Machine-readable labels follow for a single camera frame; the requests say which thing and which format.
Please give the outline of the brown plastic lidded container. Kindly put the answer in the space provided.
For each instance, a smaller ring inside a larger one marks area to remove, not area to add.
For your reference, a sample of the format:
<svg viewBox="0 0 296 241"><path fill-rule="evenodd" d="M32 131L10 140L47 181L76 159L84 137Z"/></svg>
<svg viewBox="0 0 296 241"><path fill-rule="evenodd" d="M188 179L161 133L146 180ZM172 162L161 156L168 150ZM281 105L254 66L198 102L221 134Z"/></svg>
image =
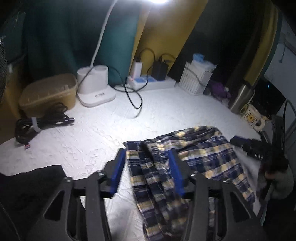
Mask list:
<svg viewBox="0 0 296 241"><path fill-rule="evenodd" d="M56 103L72 109L76 103L77 79L71 73L38 80L26 86L18 101L26 116L41 117Z"/></svg>

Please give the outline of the white charger adapter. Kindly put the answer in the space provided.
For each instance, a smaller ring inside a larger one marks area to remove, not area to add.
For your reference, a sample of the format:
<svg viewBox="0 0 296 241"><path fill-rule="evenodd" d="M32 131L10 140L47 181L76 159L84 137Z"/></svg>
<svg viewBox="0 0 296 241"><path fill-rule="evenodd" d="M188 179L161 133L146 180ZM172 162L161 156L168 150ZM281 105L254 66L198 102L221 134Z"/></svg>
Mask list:
<svg viewBox="0 0 296 241"><path fill-rule="evenodd" d="M130 70L130 76L132 79L140 78L141 72L142 72L142 62L138 58L135 61L133 61L133 63L132 63L132 67Z"/></svg>

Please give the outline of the stainless steel tumbler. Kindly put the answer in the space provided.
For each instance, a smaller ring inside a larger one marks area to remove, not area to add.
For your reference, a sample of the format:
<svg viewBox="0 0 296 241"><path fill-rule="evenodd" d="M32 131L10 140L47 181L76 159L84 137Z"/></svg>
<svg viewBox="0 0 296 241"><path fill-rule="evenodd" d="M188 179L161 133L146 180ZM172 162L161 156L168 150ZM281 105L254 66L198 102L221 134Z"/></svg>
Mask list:
<svg viewBox="0 0 296 241"><path fill-rule="evenodd" d="M243 81L230 98L228 107L234 114L240 114L241 109L254 94L254 88L248 81Z"/></svg>

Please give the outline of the white desk lamp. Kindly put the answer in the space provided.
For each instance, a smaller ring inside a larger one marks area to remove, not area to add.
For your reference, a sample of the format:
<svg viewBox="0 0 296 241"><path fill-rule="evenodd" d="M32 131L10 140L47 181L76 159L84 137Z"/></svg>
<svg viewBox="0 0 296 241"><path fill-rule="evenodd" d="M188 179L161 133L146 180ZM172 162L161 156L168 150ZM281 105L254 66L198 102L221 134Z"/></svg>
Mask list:
<svg viewBox="0 0 296 241"><path fill-rule="evenodd" d="M133 58L137 25L142 8L166 1L111 1L102 23L89 66L77 70L77 96L83 106L95 107L124 92L138 91L126 85Z"/></svg>

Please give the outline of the white woven basket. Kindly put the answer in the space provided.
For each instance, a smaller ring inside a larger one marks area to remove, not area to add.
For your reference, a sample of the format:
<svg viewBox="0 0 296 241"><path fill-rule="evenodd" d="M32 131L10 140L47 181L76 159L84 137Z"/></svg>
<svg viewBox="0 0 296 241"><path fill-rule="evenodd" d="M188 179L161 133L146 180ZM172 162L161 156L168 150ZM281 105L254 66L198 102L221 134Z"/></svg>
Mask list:
<svg viewBox="0 0 296 241"><path fill-rule="evenodd" d="M212 71L186 62L179 86L191 95L202 95L211 76Z"/></svg>

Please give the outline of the white power strip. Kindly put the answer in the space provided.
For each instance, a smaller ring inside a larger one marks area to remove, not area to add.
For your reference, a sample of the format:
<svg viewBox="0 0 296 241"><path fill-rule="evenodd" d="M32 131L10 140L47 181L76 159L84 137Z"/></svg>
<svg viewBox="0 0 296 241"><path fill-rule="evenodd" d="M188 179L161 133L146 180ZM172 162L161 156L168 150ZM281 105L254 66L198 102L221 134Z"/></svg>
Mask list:
<svg viewBox="0 0 296 241"><path fill-rule="evenodd" d="M137 91L149 91L158 89L168 89L174 88L176 81L170 77L166 77L165 80L155 80L151 76L142 75L139 78L132 78L129 76L127 78L127 84L129 87Z"/></svg>

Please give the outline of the cardboard box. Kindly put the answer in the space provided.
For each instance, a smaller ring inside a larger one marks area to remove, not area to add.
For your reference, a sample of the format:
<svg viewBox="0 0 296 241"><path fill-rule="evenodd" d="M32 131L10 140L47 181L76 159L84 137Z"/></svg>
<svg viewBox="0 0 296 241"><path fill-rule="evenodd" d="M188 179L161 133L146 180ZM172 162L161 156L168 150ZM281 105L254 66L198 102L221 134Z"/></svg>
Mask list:
<svg viewBox="0 0 296 241"><path fill-rule="evenodd" d="M20 66L9 66L7 83L1 102L1 144L15 136L15 124L20 119L19 98L22 93Z"/></svg>

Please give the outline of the blue yellow plaid pants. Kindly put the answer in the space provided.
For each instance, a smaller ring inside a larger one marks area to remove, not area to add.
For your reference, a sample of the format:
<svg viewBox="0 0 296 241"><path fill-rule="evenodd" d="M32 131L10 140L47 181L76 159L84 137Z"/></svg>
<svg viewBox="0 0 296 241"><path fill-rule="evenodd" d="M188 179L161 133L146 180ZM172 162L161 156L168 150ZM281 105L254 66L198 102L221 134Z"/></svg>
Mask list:
<svg viewBox="0 0 296 241"><path fill-rule="evenodd" d="M213 126L174 131L153 139L124 142L130 182L146 240L173 240L185 228L189 201L175 193L168 152L208 179L231 179L249 205L255 194L231 144Z"/></svg>

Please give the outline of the black electronic box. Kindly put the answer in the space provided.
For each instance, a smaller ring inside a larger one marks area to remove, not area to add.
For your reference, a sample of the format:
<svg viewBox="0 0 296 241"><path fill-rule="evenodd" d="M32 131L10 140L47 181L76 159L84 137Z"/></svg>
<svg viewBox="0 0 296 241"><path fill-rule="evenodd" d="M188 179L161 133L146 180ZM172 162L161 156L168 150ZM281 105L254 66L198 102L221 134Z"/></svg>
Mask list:
<svg viewBox="0 0 296 241"><path fill-rule="evenodd" d="M271 117L277 115L284 104L285 96L265 77L258 80L254 90L251 104L261 115L271 120Z"/></svg>

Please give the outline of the black charger adapter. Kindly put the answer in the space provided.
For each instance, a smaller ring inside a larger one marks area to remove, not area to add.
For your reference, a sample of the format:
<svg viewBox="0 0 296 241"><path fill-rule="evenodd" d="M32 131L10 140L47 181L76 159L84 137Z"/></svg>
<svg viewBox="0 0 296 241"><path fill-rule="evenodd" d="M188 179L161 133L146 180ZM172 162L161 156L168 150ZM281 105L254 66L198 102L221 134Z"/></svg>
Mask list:
<svg viewBox="0 0 296 241"><path fill-rule="evenodd" d="M161 57L157 61L154 61L152 66L151 76L158 81L163 81L166 78L168 71L168 64Z"/></svg>

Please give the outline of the white yellow printed mug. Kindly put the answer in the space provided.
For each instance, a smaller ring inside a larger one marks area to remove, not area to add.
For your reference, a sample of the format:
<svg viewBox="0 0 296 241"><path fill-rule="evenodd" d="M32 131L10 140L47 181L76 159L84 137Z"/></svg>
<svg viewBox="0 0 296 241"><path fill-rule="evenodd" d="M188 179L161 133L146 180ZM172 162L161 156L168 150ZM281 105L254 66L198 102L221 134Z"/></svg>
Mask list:
<svg viewBox="0 0 296 241"><path fill-rule="evenodd" d="M260 114L260 112L252 105L246 104L240 111L241 119L248 123L248 125L257 132L261 132L265 127L267 117Z"/></svg>

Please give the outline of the black folded garment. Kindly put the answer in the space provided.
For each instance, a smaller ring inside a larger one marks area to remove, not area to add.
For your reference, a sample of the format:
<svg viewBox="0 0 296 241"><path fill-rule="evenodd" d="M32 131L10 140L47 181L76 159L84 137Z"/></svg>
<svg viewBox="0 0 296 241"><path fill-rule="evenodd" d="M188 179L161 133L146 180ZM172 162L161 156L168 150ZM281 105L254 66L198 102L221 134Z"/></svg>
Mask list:
<svg viewBox="0 0 296 241"><path fill-rule="evenodd" d="M85 208L60 165L1 174L1 240L86 240Z"/></svg>

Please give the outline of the purple cloth item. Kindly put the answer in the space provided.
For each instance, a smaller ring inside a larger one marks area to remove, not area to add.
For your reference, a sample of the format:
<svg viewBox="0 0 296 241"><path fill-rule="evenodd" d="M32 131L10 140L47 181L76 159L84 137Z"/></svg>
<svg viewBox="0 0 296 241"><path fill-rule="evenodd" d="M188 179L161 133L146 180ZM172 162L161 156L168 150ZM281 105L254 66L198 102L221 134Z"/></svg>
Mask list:
<svg viewBox="0 0 296 241"><path fill-rule="evenodd" d="M210 95L218 101L229 101L231 94L228 89L220 82L210 80L204 90L205 95Z"/></svg>

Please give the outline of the blue tissue pack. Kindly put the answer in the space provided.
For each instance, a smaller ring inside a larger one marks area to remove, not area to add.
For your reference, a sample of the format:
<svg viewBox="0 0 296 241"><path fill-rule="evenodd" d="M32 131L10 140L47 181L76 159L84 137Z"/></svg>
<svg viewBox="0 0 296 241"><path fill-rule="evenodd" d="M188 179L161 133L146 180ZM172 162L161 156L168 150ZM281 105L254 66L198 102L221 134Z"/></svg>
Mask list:
<svg viewBox="0 0 296 241"><path fill-rule="evenodd" d="M205 60L204 55L198 53L193 54L191 64L193 64L196 67L201 67L206 71L213 71L217 67L217 65L214 65L213 63Z"/></svg>

